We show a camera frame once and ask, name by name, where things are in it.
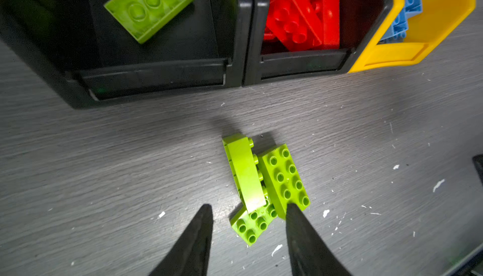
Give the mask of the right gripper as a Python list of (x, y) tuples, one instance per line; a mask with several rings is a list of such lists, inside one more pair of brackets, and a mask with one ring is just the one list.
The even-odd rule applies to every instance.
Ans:
[(483, 184), (483, 154), (476, 155), (472, 158), (472, 162), (475, 166), (476, 172), (479, 176), (481, 183)]

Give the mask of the blue lego brick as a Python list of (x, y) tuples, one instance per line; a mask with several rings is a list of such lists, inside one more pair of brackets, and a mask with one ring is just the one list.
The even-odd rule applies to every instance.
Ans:
[(407, 30), (409, 30), (408, 19), (421, 14), (422, 11), (422, 0), (405, 0), (405, 7), (397, 15), (379, 43), (403, 42), (406, 38)]

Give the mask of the lone green lego brick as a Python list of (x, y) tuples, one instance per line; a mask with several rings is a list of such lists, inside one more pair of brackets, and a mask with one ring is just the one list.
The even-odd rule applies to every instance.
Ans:
[(144, 44), (193, 1), (109, 0), (104, 7), (139, 44)]

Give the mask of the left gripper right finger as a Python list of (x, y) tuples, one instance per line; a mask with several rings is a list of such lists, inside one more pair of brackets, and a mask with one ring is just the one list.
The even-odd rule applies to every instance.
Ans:
[(296, 204), (288, 204), (286, 234), (293, 275), (350, 275)]

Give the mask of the red lego brick cluster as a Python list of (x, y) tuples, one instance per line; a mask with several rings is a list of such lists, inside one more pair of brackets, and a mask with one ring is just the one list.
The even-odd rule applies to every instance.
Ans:
[(290, 52), (340, 47), (340, 0), (269, 0), (264, 43)]

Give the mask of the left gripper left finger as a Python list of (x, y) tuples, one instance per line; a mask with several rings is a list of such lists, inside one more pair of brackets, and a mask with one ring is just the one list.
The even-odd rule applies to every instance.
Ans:
[(212, 207), (209, 204), (203, 204), (150, 275), (206, 275), (212, 234)]

